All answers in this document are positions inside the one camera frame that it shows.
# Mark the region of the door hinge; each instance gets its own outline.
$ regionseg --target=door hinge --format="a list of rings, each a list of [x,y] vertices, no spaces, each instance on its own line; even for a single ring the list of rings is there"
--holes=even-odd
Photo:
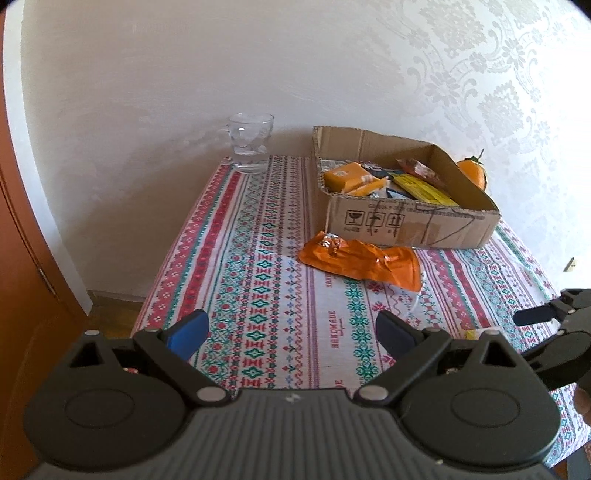
[[[54,297],[57,297],[57,292],[55,291],[55,289],[53,288],[53,286],[49,282],[49,279],[47,278],[47,275],[45,275],[45,272],[42,269],[40,269],[40,268],[38,268],[37,271],[39,272],[39,275],[41,275],[41,278],[45,282],[45,285],[47,286],[47,288],[49,289],[49,291],[51,292],[51,294]]]

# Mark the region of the yellow snack box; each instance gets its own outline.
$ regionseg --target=yellow snack box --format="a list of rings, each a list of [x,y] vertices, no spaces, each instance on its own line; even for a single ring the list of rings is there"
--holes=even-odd
[[[373,179],[374,176],[356,162],[324,172],[324,185],[335,193],[349,193]]]
[[[392,177],[398,185],[421,202],[435,203],[437,205],[446,205],[450,207],[458,206],[456,202],[445,195],[441,190],[437,190],[433,185],[429,185],[426,181],[413,177],[408,173],[396,174]]]
[[[348,193],[348,195],[352,195],[354,197],[366,197],[376,190],[383,189],[387,184],[388,177],[384,177],[383,179],[375,179],[373,182],[368,183],[367,185],[363,185],[358,189],[352,190]]]

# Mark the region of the orange wrapper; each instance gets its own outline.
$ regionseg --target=orange wrapper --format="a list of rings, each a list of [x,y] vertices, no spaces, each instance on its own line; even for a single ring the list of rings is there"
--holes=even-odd
[[[358,240],[347,242],[337,235],[320,232],[305,244],[298,258],[302,263],[325,272],[421,291],[421,266],[411,248],[381,249]]]

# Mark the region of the patterned tablecloth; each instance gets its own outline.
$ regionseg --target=patterned tablecloth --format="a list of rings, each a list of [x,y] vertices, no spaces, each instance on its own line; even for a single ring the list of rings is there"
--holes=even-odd
[[[170,249],[135,328],[168,327],[205,310],[210,338],[192,361],[229,390],[358,388],[392,362],[375,339],[382,309],[416,328],[440,326],[456,337],[497,325],[519,351],[556,330],[552,323],[512,323],[515,310],[541,304],[555,291],[503,222],[484,248],[417,251],[418,299],[388,284],[301,264],[297,254],[316,233],[308,221],[306,168],[292,157],[274,157],[266,175],[220,166]],[[573,410],[572,391],[551,393],[562,416],[551,465],[590,436]]]

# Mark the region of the screw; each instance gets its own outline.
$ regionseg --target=screw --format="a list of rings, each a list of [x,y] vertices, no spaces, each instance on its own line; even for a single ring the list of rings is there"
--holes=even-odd
[[[203,387],[197,390],[197,398],[202,401],[214,403],[226,398],[226,391],[220,387]]]
[[[359,396],[364,400],[382,401],[388,398],[388,390],[379,385],[366,385],[359,389]]]

